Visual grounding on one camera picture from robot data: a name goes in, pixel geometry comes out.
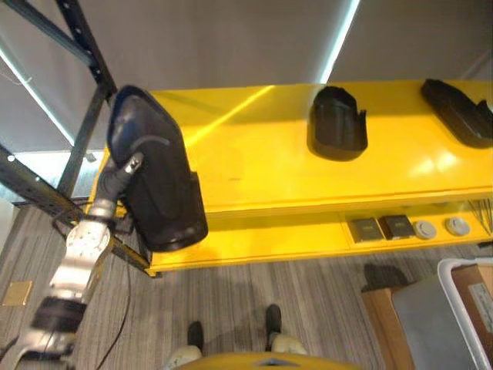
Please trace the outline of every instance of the gray bin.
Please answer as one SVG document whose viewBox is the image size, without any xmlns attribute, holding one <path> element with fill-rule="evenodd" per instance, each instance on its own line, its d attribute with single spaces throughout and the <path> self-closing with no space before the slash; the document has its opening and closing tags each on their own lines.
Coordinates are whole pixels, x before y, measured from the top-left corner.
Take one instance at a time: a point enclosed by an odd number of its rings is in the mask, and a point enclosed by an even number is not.
<svg viewBox="0 0 493 370">
<path fill-rule="evenodd" d="M 437 275 L 392 295 L 416 368 L 491 369 L 451 275 L 472 264 L 493 265 L 493 258 L 442 260 Z"/>
</svg>

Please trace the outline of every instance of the black metal frame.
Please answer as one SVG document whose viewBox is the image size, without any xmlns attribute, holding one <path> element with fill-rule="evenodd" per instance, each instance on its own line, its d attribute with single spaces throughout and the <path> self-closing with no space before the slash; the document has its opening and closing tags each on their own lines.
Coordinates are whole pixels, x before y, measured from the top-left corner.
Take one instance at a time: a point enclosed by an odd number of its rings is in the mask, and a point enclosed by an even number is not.
<svg viewBox="0 0 493 370">
<path fill-rule="evenodd" d="M 20 163 L 12 153 L 0 144 L 0 182 L 50 216 L 62 215 L 59 220 L 72 226 L 72 222 L 82 216 L 82 210 L 70 200 L 70 197 L 79 176 L 92 132 L 96 127 L 102 103 L 105 100 L 109 102 L 112 95 L 116 93 L 116 85 L 78 0 L 56 0 L 72 37 L 65 34 L 26 0 L 3 0 L 3 2 L 79 58 L 89 67 L 96 81 L 96 90 L 75 138 L 74 147 L 57 189 Z M 111 242 L 114 247 L 113 253 L 124 261 L 128 261 L 132 266 L 142 271 L 149 267 L 149 262 L 144 256 L 135 252 L 116 237 L 112 237 Z"/>
</svg>

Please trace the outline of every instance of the label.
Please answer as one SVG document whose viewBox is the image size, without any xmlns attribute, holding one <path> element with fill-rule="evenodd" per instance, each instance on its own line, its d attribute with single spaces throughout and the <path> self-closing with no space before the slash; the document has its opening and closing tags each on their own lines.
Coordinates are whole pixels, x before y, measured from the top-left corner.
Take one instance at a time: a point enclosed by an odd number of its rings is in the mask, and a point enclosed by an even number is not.
<svg viewBox="0 0 493 370">
<path fill-rule="evenodd" d="M 493 298 L 491 298 L 485 283 L 469 285 L 469 291 L 486 330 L 488 330 L 488 333 L 493 334 Z"/>
</svg>

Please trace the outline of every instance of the round gray disc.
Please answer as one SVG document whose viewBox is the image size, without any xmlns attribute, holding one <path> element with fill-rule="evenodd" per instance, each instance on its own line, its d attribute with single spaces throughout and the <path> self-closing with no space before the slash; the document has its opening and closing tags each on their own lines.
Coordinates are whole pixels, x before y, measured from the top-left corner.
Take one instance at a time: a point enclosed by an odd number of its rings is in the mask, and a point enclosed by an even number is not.
<svg viewBox="0 0 493 370">
<path fill-rule="evenodd" d="M 460 217 L 450 217 L 445 221 L 445 227 L 448 232 L 457 237 L 463 237 L 469 234 L 471 228 L 466 220 Z"/>
<path fill-rule="evenodd" d="M 421 239 L 433 239 L 437 236 L 437 229 L 428 221 L 417 221 L 414 223 L 414 231 Z"/>
</svg>

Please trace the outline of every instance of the yellow shelf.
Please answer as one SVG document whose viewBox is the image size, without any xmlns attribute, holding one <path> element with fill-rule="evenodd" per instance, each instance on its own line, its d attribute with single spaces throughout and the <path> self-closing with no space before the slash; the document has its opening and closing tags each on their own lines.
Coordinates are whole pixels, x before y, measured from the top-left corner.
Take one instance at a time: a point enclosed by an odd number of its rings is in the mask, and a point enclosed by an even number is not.
<svg viewBox="0 0 493 370">
<path fill-rule="evenodd" d="M 409 237 L 354 243 L 348 220 L 393 214 L 406 214 L 411 223 L 431 222 L 437 236 L 431 240 Z M 450 234 L 444 226 L 449 217 L 465 219 L 471 228 L 470 234 L 464 237 Z M 181 268 L 368 254 L 488 240 L 491 235 L 463 202 L 349 213 L 248 217 L 210 222 L 210 233 L 200 243 L 176 252 L 154 253 L 148 272 L 153 275 Z"/>
<path fill-rule="evenodd" d="M 210 234 L 184 250 L 153 254 L 149 273 L 486 241 L 465 201 L 491 198 L 493 150 L 460 143 L 421 97 L 422 83 L 337 84 L 367 110 L 368 148 L 349 162 L 307 148 L 308 111 L 323 86 L 152 92 L 183 132 Z M 491 82 L 452 85 L 491 104 Z M 353 243 L 346 220 L 382 214 L 429 220 L 438 236 Z M 458 214 L 471 225 L 467 237 L 443 227 Z"/>
<path fill-rule="evenodd" d="M 458 142 L 422 99 L 421 84 L 337 84 L 367 110 L 369 146 L 350 162 L 321 159 L 307 148 L 307 113 L 319 85 L 153 95 L 180 124 L 209 217 L 487 197 L 493 151 Z M 455 85 L 476 101 L 491 101 L 490 83 Z"/>
</svg>

